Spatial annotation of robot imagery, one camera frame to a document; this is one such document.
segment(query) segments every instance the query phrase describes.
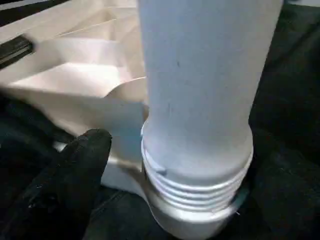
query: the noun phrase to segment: white plastic part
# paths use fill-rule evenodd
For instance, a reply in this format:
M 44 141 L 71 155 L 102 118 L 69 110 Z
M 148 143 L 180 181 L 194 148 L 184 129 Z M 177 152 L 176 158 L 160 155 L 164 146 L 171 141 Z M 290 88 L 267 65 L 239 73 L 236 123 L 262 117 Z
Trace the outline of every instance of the white plastic part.
M 132 80 L 119 44 L 91 38 L 42 42 L 0 75 L 0 84 L 9 88 L 99 98 Z
M 283 1 L 138 2 L 149 96 L 146 197 L 165 230 L 206 239 L 242 198 L 253 155 L 249 113 Z

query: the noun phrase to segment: black glove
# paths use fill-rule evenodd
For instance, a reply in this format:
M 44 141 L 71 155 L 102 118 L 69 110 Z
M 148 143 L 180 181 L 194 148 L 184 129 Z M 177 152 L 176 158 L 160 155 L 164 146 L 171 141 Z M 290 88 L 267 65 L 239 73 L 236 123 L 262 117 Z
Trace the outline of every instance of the black glove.
M 89 130 L 68 144 L 9 209 L 2 238 L 81 240 L 110 148 L 111 136 L 101 129 Z
M 110 134 L 93 129 L 75 139 L 31 105 L 5 95 L 0 102 L 1 167 L 26 171 L 33 164 L 41 170 L 1 216 L 0 239 L 82 239 L 108 161 Z M 60 153 L 54 142 L 67 146 Z

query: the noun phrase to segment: white cylinder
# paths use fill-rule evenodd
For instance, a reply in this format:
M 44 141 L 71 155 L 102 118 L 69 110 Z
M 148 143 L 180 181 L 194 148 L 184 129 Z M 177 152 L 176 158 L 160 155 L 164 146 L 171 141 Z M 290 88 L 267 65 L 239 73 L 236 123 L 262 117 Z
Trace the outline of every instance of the white cylinder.
M 227 208 L 246 175 L 248 118 L 282 4 L 139 0 L 149 96 L 144 167 L 156 195 L 186 216 Z

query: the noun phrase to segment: black fabric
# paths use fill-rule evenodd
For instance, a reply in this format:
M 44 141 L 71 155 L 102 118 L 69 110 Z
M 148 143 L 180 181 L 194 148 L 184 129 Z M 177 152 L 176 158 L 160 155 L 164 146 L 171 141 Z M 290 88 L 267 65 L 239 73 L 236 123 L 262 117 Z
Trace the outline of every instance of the black fabric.
M 0 27 L 41 12 L 67 0 L 50 0 L 0 11 Z
M 249 120 L 254 137 L 247 175 L 251 194 L 217 240 L 319 238 L 319 24 L 320 8 L 283 7 Z M 37 164 L 24 167 L 10 168 L 12 174 L 0 168 L 2 193 L 21 191 L 23 181 L 40 171 Z M 174 237 L 157 225 L 138 196 L 101 187 L 83 239 Z
M 19 2 L 21 0 L 1 0 L 0 4 L 9 4 L 14 2 Z

